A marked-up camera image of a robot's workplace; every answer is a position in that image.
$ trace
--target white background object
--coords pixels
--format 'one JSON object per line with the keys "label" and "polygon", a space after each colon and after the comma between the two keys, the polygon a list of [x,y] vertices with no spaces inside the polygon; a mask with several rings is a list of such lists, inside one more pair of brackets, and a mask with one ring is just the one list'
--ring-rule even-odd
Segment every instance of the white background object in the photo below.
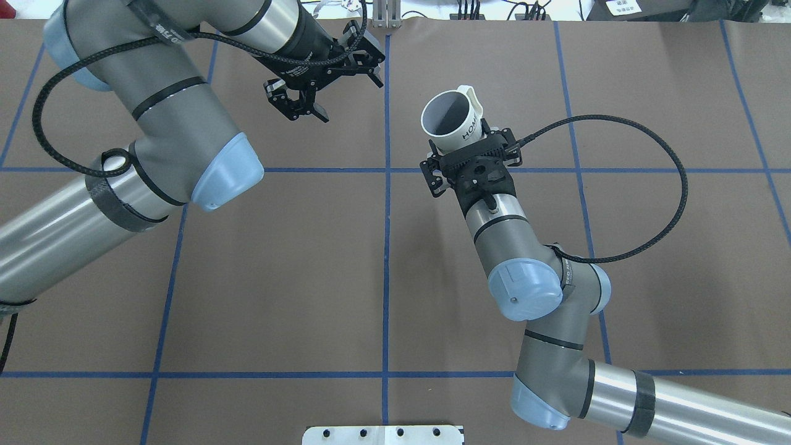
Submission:
{"label": "white background object", "polygon": [[614,16],[625,16],[642,12],[637,0],[610,0],[607,2],[607,8]]}
{"label": "white background object", "polygon": [[463,430],[453,425],[312,427],[302,436],[302,445],[463,445]]}

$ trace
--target sticker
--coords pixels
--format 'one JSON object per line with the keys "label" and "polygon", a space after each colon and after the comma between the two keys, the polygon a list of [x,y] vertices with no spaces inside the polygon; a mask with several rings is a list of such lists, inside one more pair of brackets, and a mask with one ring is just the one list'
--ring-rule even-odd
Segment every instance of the sticker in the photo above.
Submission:
{"label": "sticker", "polygon": [[637,0],[610,0],[607,2],[607,8],[614,16],[625,16],[642,12]]}

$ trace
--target black band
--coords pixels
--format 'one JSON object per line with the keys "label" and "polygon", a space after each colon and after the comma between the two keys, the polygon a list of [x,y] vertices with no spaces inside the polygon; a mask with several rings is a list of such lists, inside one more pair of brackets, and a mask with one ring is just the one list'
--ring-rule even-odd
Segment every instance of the black band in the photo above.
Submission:
{"label": "black band", "polygon": [[555,344],[557,346],[563,346],[564,348],[568,348],[568,349],[576,349],[578,351],[581,351],[583,346],[584,346],[584,345],[579,344],[579,343],[571,343],[570,341],[559,340],[559,339],[554,338],[554,337],[547,337],[547,336],[539,334],[539,333],[534,333],[530,329],[525,329],[524,330],[524,335],[526,335],[526,336],[528,336],[530,338],[535,338],[536,340],[541,340],[544,343],[551,343],[551,344]]}
{"label": "black band", "polygon": [[129,146],[129,159],[132,161],[132,166],[134,167],[134,171],[137,172],[140,179],[143,181],[148,188],[154,193],[154,195],[159,196],[163,201],[172,205],[172,206],[183,206],[186,203],[182,203],[179,200],[174,200],[171,198],[167,193],[163,192],[161,188],[157,187],[156,184],[151,180],[148,176],[148,173],[143,169],[142,165],[140,165],[140,160],[134,153],[134,142]]}
{"label": "black band", "polygon": [[286,40],[283,46],[280,47],[280,49],[278,49],[275,54],[282,55],[284,57],[290,57],[292,59],[299,59],[300,56],[302,56],[304,53],[306,53],[311,49],[308,46],[307,48],[303,48],[302,51],[295,51],[297,50],[297,47],[300,46],[300,44],[302,45],[307,44],[310,46],[313,45],[312,41],[304,42],[304,39],[302,39],[302,34],[305,33],[305,26],[308,25],[308,15],[310,15],[308,14],[308,11],[305,8],[300,7],[299,14],[297,15],[297,26],[294,27],[294,31],[291,33],[291,37],[289,37],[289,39]]}
{"label": "black band", "polygon": [[263,0],[263,5],[261,5],[261,9],[258,10],[258,12],[255,13],[254,16],[252,16],[252,18],[250,19],[249,22],[245,23],[244,25],[242,25],[239,28],[234,29],[233,31],[223,32],[223,34],[225,34],[226,36],[238,36],[240,34],[244,34],[247,31],[255,28],[255,26],[258,24],[258,22],[261,21],[261,18],[263,17],[263,15],[265,13],[267,13],[267,11],[269,10],[269,6],[271,4],[272,4],[272,0]]}
{"label": "black band", "polygon": [[166,86],[165,88],[160,89],[156,93],[149,96],[149,98],[141,102],[140,105],[134,107],[134,110],[132,110],[132,117],[134,120],[138,120],[144,112],[147,112],[153,108],[154,105],[162,102],[168,97],[171,97],[173,94],[176,94],[179,91],[185,90],[191,86],[202,85],[204,83],[206,83],[206,81],[202,77],[196,76],[193,78],[184,79],[183,81],[178,81],[173,85]]}
{"label": "black band", "polygon": [[13,315],[19,312],[20,310],[24,309],[25,306],[28,304],[35,302],[36,299],[30,299],[25,302],[4,302],[0,301],[0,317],[5,317],[6,315]]}
{"label": "black band", "polygon": [[491,219],[490,221],[487,221],[486,224],[482,225],[478,229],[478,231],[475,232],[475,236],[472,237],[472,243],[475,244],[475,242],[478,241],[478,236],[480,236],[480,234],[483,233],[484,230],[488,229],[489,227],[492,227],[494,224],[497,224],[500,221],[505,221],[507,219],[521,219],[522,221],[525,221],[528,224],[530,223],[528,221],[528,219],[525,218],[522,215],[503,215],[503,216],[499,216],[499,217],[497,217],[495,219]]}
{"label": "black band", "polygon": [[593,383],[596,381],[596,362],[588,359],[588,389],[585,391],[585,401],[582,402],[582,410],[580,411],[580,419],[585,419],[588,415],[588,410],[591,407],[591,400],[593,399]]}
{"label": "black band", "polygon": [[[98,160],[94,162],[94,168],[101,169]],[[165,216],[162,219],[151,219],[141,215],[115,194],[107,178],[85,175],[85,189],[104,216],[124,230],[145,232],[168,218]]]}
{"label": "black band", "polygon": [[634,401],[634,411],[629,426],[622,432],[634,437],[645,437],[653,423],[653,415],[657,407],[657,388],[654,385],[653,377],[645,372],[634,372],[634,380],[637,383],[638,393]]}

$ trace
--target light blue joint cap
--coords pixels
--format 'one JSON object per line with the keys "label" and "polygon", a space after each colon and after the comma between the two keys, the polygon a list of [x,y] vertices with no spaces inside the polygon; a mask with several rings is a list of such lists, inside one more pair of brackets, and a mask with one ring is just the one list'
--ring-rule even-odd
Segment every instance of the light blue joint cap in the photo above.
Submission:
{"label": "light blue joint cap", "polygon": [[[66,31],[66,18],[63,16],[63,4],[50,16],[44,24],[44,47],[55,63],[64,69],[80,61],[74,47],[71,46],[69,34]],[[110,85],[99,80],[88,68],[82,68],[73,74],[74,80],[85,87],[96,91],[112,91]]]}
{"label": "light blue joint cap", "polygon": [[530,391],[515,375],[513,391],[511,391],[511,409],[519,418],[537,427],[562,430],[569,424],[569,416],[541,400],[541,397]]}
{"label": "light blue joint cap", "polygon": [[612,296],[612,283],[610,283],[610,277],[607,276],[607,273],[604,269],[600,268],[595,264],[591,264],[593,267],[593,271],[596,273],[596,276],[599,277],[599,283],[601,284],[601,297],[599,298],[599,304],[596,305],[596,308],[591,311],[591,315],[596,315],[610,302],[610,297]]}
{"label": "light blue joint cap", "polygon": [[213,211],[263,179],[263,166],[247,136],[239,133],[217,153],[192,191],[192,202]]}
{"label": "light blue joint cap", "polygon": [[495,266],[489,274],[489,292],[500,312],[513,321],[541,318],[563,300],[558,274],[531,258],[513,258]]}

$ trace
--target metal plate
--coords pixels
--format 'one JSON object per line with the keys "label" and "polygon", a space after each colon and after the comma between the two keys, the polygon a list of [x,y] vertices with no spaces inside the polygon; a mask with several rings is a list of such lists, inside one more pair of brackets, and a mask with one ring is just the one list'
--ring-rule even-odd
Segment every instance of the metal plate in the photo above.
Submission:
{"label": "metal plate", "polygon": [[464,427],[453,425],[311,427],[302,445],[464,445]]}

